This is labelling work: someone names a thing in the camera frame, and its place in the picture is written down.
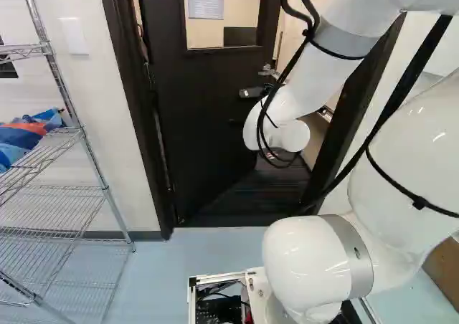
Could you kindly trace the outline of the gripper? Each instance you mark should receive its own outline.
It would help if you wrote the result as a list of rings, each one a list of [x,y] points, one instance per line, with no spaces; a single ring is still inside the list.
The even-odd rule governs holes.
[[[246,87],[239,90],[239,97],[244,100],[257,100],[268,94],[268,89],[265,86]]]

